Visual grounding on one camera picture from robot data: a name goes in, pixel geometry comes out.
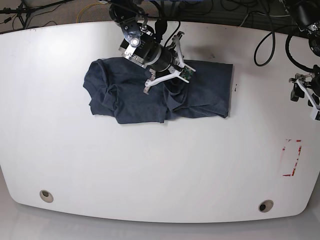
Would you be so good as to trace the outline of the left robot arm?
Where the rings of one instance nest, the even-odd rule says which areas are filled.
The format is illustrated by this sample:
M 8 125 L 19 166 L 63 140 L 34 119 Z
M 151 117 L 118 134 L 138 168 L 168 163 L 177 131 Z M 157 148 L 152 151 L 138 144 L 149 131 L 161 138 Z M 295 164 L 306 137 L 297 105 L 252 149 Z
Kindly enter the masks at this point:
M 315 114 L 320 113 L 320 66 L 307 67 L 295 60 L 290 52 L 290 43 L 297 33 L 305 33 L 310 50 L 320 56 L 320 2 L 318 0 L 282 0 L 286 12 L 295 22 L 296 27 L 287 35 L 284 50 L 288 60 L 306 74 L 297 73 L 289 82 L 293 83 L 290 100 L 297 102 L 308 98 L 308 105 Z

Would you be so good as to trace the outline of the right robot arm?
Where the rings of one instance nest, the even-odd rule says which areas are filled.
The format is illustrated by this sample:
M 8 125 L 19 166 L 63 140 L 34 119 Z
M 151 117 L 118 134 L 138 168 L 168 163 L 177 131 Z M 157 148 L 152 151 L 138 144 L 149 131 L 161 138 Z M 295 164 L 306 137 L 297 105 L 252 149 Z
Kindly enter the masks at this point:
M 151 87 L 162 82 L 178 78 L 189 83 L 195 69 L 187 65 L 181 50 L 182 31 L 176 29 L 165 42 L 161 44 L 167 31 L 167 16 L 156 2 L 159 16 L 155 18 L 154 27 L 148 25 L 150 16 L 140 7 L 140 0 L 103 0 L 109 4 L 109 16 L 121 28 L 124 40 L 119 47 L 121 55 L 134 64 L 148 69 L 151 77 L 144 83 L 145 94 Z

